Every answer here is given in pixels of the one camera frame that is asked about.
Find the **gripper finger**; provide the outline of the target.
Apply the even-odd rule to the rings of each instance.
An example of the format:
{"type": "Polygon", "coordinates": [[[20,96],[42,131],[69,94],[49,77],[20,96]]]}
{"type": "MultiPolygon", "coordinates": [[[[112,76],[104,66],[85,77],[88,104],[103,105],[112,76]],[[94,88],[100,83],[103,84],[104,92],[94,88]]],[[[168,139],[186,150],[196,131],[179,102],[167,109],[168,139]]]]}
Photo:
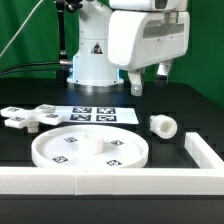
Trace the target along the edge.
{"type": "Polygon", "coordinates": [[[160,80],[167,80],[171,67],[173,65],[173,60],[166,60],[159,63],[157,70],[157,78],[160,80]]]}
{"type": "Polygon", "coordinates": [[[131,94],[140,97],[143,94],[143,70],[136,69],[128,72],[128,77],[131,83],[131,94]]]}

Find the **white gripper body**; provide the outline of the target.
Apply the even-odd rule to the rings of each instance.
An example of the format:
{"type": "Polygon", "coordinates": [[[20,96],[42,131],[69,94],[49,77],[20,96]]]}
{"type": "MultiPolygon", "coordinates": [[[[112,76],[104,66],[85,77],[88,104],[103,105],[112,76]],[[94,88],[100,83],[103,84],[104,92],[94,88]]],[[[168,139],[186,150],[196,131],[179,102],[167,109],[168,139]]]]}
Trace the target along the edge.
{"type": "Polygon", "coordinates": [[[188,48],[187,12],[115,11],[109,22],[108,59],[126,71],[184,55],[188,48]]]}

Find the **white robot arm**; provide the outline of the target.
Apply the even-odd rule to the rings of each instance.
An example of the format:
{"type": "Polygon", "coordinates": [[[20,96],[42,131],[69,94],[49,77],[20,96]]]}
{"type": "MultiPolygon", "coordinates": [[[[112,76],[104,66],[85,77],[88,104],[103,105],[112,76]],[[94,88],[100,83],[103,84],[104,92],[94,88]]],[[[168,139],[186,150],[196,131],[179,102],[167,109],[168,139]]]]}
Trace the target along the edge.
{"type": "Polygon", "coordinates": [[[164,86],[173,60],[188,48],[188,0],[83,0],[79,49],[69,85],[86,93],[119,89],[128,73],[131,94],[143,94],[145,68],[157,65],[156,84],[164,86]]]}

